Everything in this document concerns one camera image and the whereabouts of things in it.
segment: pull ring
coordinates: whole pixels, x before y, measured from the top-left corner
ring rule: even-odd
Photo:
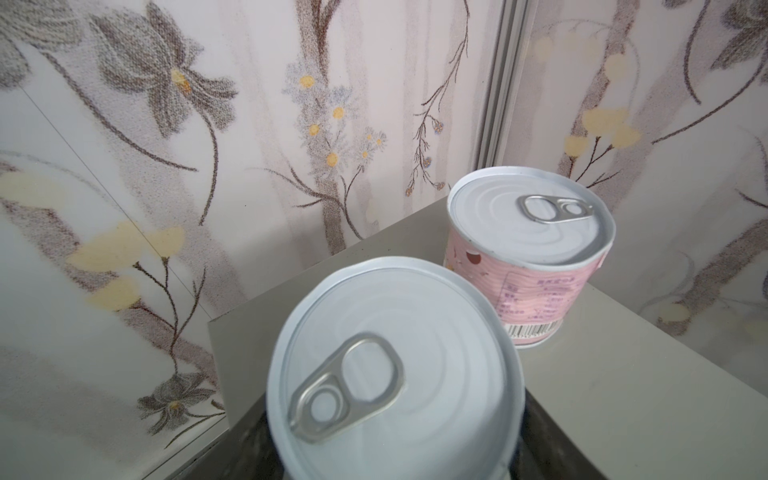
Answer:
[[[342,373],[344,357],[363,343],[379,345],[389,357],[394,369],[384,393],[370,402],[354,398]],[[291,397],[288,423],[293,434],[302,440],[308,443],[325,442],[389,408],[402,391],[405,382],[402,360],[392,345],[374,333],[359,333],[345,341],[296,389]],[[323,393],[333,397],[336,408],[329,419],[320,421],[315,419],[311,410],[317,397]]]
[[[553,218],[541,218],[537,217],[533,212],[528,209],[529,200],[544,200],[552,204],[555,209]],[[570,222],[573,220],[581,220],[589,218],[594,215],[594,209],[590,204],[577,198],[564,198],[564,197],[552,197],[550,195],[523,195],[518,198],[520,208],[526,217],[539,223],[562,223]],[[574,213],[567,209],[568,205],[576,205],[579,207],[579,212]]]

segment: countertop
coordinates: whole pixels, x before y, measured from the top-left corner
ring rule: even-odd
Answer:
[[[315,285],[375,257],[442,263],[448,226],[439,200],[210,322],[230,424],[264,394],[280,329]],[[528,391],[608,478],[768,478],[768,399],[594,287],[519,352]]]

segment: can label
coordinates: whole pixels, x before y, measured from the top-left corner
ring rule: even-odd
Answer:
[[[476,250],[451,227],[445,267],[476,286],[495,305],[509,336],[524,345],[540,342],[557,330],[603,258],[575,270],[532,270]]]

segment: white can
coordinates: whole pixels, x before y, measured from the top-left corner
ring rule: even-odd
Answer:
[[[290,314],[266,408],[293,480],[507,475],[525,407],[493,306],[434,263],[339,270]]]
[[[451,189],[448,212],[445,266],[491,300],[518,347],[554,334],[616,236],[597,195],[535,168],[464,176]]]

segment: metal can lid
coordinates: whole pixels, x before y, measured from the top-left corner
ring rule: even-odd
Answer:
[[[328,276],[291,313],[266,404],[294,480],[485,480],[506,474],[525,388],[476,288],[434,263],[383,257]]]
[[[451,189],[456,230],[478,250],[535,270],[587,265],[613,243],[616,225],[597,195],[576,182],[530,167],[490,167]]]

